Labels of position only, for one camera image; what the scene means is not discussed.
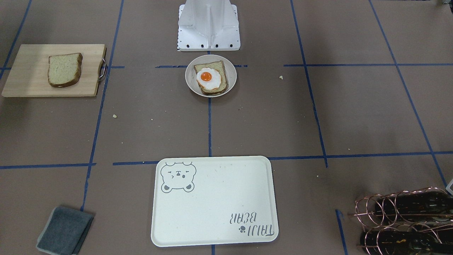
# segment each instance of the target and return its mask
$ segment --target gray cloth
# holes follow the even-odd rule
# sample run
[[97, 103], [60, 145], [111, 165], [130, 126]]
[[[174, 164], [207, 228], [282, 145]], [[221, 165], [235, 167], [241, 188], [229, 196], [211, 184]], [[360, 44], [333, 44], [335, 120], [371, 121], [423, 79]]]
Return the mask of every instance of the gray cloth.
[[78, 210], [56, 207], [39, 235], [36, 248], [52, 255], [74, 255], [90, 229], [93, 215]]

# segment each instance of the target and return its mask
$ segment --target bear face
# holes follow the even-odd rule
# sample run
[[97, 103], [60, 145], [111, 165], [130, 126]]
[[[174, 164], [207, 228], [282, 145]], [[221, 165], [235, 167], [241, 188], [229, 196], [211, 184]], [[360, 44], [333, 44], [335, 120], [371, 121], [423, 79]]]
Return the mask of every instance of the bear face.
[[194, 189], [193, 177], [197, 173], [196, 167], [190, 163], [174, 163], [173, 165], [165, 164], [160, 169], [160, 175], [163, 178], [161, 190], [169, 193], [172, 189], [184, 189], [185, 192], [191, 192]]

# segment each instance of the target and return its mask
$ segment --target wine bottle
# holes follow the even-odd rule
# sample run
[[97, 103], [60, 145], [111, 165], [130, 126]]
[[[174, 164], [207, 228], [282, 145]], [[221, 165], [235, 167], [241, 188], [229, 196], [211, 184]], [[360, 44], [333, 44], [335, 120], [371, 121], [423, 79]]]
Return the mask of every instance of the wine bottle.
[[396, 221], [448, 221], [453, 219], [453, 198], [441, 191], [429, 191], [379, 199], [375, 204], [375, 215], [381, 216], [382, 209], [388, 220]]
[[426, 234], [430, 234], [439, 240], [443, 244], [453, 245], [453, 226], [452, 224], [414, 224], [411, 225], [408, 231], [416, 231], [416, 232], [423, 232]]
[[440, 244], [429, 234], [420, 232], [363, 232], [360, 244], [371, 255], [446, 255], [453, 254], [453, 245]]

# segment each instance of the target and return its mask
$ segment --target blue tape line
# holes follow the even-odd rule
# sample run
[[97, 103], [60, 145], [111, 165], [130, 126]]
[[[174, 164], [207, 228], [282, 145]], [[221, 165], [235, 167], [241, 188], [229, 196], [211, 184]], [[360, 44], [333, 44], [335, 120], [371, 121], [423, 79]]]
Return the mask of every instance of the blue tape line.
[[442, 65], [453, 65], [453, 63], [433, 63], [433, 64], [398, 64], [402, 66], [442, 66]]
[[212, 113], [212, 107], [211, 107], [211, 98], [208, 98], [207, 102], [207, 112], [208, 112], [208, 146], [209, 146], [209, 156], [212, 157], [212, 134], [211, 134], [211, 113]]
[[27, 9], [25, 9], [24, 17], [22, 18], [22, 21], [20, 22], [19, 29], [17, 29], [17, 33], [16, 33], [16, 36], [14, 37], [13, 44], [11, 45], [10, 51], [8, 52], [8, 56], [6, 57], [5, 63], [3, 64], [3, 69], [0, 71], [0, 79], [3, 77], [3, 73], [5, 72], [6, 65], [8, 64], [8, 61], [10, 60], [11, 54], [13, 53], [13, 50], [14, 50], [14, 46], [16, 45], [17, 39], [19, 38], [19, 34], [22, 30], [22, 27], [24, 26], [25, 19], [27, 18], [27, 15], [28, 15], [28, 11], [30, 10], [31, 1], [32, 0], [29, 0]]
[[346, 157], [395, 157], [395, 156], [419, 156], [419, 155], [431, 155], [431, 152], [402, 152], [402, 153], [373, 153], [373, 154], [327, 155], [327, 158], [346, 158]]
[[315, 159], [315, 158], [324, 158], [324, 156], [318, 155], [318, 156], [267, 157], [267, 159], [269, 160]]
[[[453, 151], [434, 152], [434, 154], [453, 154]], [[350, 158], [350, 157], [400, 157], [400, 156], [422, 156], [431, 155], [431, 152], [401, 152], [401, 153], [370, 153], [370, 154], [349, 154], [349, 155], [313, 155], [313, 156], [288, 156], [288, 157], [267, 157], [269, 160], [298, 160], [298, 159], [323, 159], [327, 158]], [[115, 162], [114, 166], [122, 165], [144, 165], [144, 164], [157, 164], [159, 161], [136, 161], [136, 162]]]
[[54, 167], [87, 167], [96, 163], [79, 164], [50, 164], [50, 165], [19, 165], [19, 166], [0, 166], [0, 169], [25, 169], [25, 168], [54, 168]]
[[343, 217], [343, 214], [338, 209], [335, 210], [335, 214], [337, 215], [338, 228], [340, 229], [341, 242], [343, 243], [344, 255], [347, 255], [346, 241], [344, 239], [343, 225], [341, 223], [341, 219], [344, 219], [344, 217]]
[[436, 155], [453, 154], [453, 152], [434, 152]]
[[379, 17], [377, 16], [377, 13], [376, 13], [376, 10], [374, 9], [373, 3], [371, 2], [371, 0], [368, 0], [368, 2], [370, 3], [371, 8], [373, 9], [373, 13], [374, 13], [374, 16], [376, 17], [376, 20], [377, 20], [377, 23], [379, 25], [379, 28], [381, 29], [382, 35], [384, 36], [384, 39], [386, 40], [386, 44], [387, 44], [387, 47], [389, 48], [390, 55], [392, 56], [393, 62], [395, 63], [396, 70], [398, 71], [398, 74], [400, 75], [401, 82], [403, 83], [403, 86], [404, 86], [404, 89], [406, 91], [407, 97], [409, 98], [410, 105], [412, 106], [412, 109], [413, 109], [413, 111], [415, 113], [415, 116], [417, 117], [417, 121], [418, 121], [418, 123], [420, 125], [420, 128], [422, 130], [422, 133], [423, 133], [423, 136], [425, 138], [426, 144], [428, 145], [429, 151], [431, 152], [431, 156], [433, 157], [434, 163], [435, 163], [435, 165], [437, 167], [437, 171], [439, 172], [440, 178], [442, 179], [442, 182], [443, 182], [444, 186], [446, 186], [447, 182], [445, 181], [445, 177], [443, 176], [442, 170], [440, 169], [439, 163], [437, 162], [437, 158], [436, 158], [436, 156], [435, 156], [435, 154], [433, 152], [431, 144], [429, 143], [428, 136], [426, 135], [426, 132], [425, 132], [425, 130], [423, 128], [423, 124], [422, 124], [422, 122], [420, 120], [419, 114], [417, 113], [417, 109], [415, 108], [415, 104], [412, 101], [412, 98], [410, 96], [409, 90], [408, 90], [408, 88], [406, 86], [406, 82], [404, 81], [403, 74], [401, 73], [400, 67], [398, 66], [398, 63], [396, 61], [395, 55], [393, 54], [392, 48], [390, 47], [389, 40], [387, 39], [387, 36], [386, 36], [386, 34], [384, 32], [384, 29], [382, 28], [381, 22], [379, 21]]
[[[112, 50], [111, 50], [111, 53], [110, 53], [110, 60], [109, 60], [109, 66], [112, 65], [112, 61], [113, 61], [113, 55], [115, 53], [115, 46], [116, 46], [116, 38], [118, 37], [118, 30], [120, 29], [120, 22], [121, 22], [121, 14], [123, 12], [123, 6], [124, 6], [124, 0], [121, 0], [121, 6], [120, 6], [120, 12], [118, 14], [118, 21], [116, 23], [116, 30], [115, 30], [115, 36], [113, 38], [113, 44], [112, 44]], [[90, 155], [90, 163], [93, 162], [93, 158], [94, 158], [94, 151], [96, 149], [96, 142], [97, 142], [97, 135], [99, 133], [99, 126], [101, 124], [101, 117], [102, 117], [102, 108], [104, 107], [104, 100], [106, 98], [106, 91], [107, 91], [107, 85], [109, 83], [109, 76], [110, 76], [110, 71], [111, 69], [109, 68], [107, 70], [107, 78], [106, 78], [106, 82], [104, 84], [104, 91], [102, 92], [102, 99], [101, 99], [101, 105], [99, 107], [99, 114], [97, 116], [97, 123], [96, 123], [96, 131], [94, 132], [94, 138], [93, 138], [93, 147], [92, 147], [92, 150], [91, 150], [91, 155]], [[82, 206], [80, 207], [80, 210], [83, 211], [84, 207], [85, 207], [85, 200], [87, 198], [87, 191], [88, 191], [88, 179], [90, 178], [90, 174], [91, 174], [91, 165], [88, 166], [88, 170], [87, 170], [87, 178], [85, 179], [85, 189], [84, 189], [84, 192], [83, 192], [83, 203], [82, 203]]]
[[318, 113], [316, 111], [316, 104], [314, 102], [313, 90], [312, 90], [311, 83], [310, 83], [310, 77], [308, 75], [307, 62], [305, 61], [304, 48], [302, 46], [302, 40], [300, 38], [299, 26], [297, 25], [296, 12], [294, 11], [294, 3], [293, 3], [293, 0], [290, 0], [290, 2], [291, 2], [291, 9], [293, 11], [294, 24], [296, 25], [297, 38], [299, 39], [300, 53], [302, 55], [302, 61], [304, 63], [305, 76], [307, 77], [308, 90], [310, 91], [310, 97], [311, 97], [312, 104], [313, 104], [314, 117], [316, 119], [316, 124], [318, 125], [319, 140], [321, 142], [321, 148], [323, 150], [323, 155], [324, 155], [324, 162], [325, 162], [326, 168], [327, 168], [328, 163], [327, 163], [327, 157], [326, 157], [326, 149], [324, 147], [323, 134], [321, 133], [321, 126], [319, 125]]
[[159, 161], [135, 161], [135, 162], [115, 162], [114, 166], [129, 166], [129, 165], [155, 165]]
[[[234, 67], [249, 67], [249, 65], [235, 64]], [[187, 68], [187, 66], [186, 65], [160, 65], [160, 66], [156, 66], [155, 68]]]
[[[306, 66], [394, 66], [395, 64], [306, 64]], [[303, 64], [284, 64], [284, 67], [302, 67]]]
[[[307, 64], [307, 66], [394, 66], [395, 64]], [[453, 63], [398, 64], [399, 66], [451, 66]], [[303, 64], [284, 64], [284, 67], [303, 67]]]
[[155, 68], [187, 68], [186, 65], [160, 65]]

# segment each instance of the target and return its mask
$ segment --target egg yolk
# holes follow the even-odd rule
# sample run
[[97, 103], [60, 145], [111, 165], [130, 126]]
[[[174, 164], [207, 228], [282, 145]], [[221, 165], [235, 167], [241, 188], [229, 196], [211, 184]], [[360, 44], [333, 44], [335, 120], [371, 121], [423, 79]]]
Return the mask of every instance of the egg yolk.
[[212, 74], [208, 73], [208, 72], [203, 72], [201, 74], [201, 79], [205, 82], [208, 82], [212, 79]]

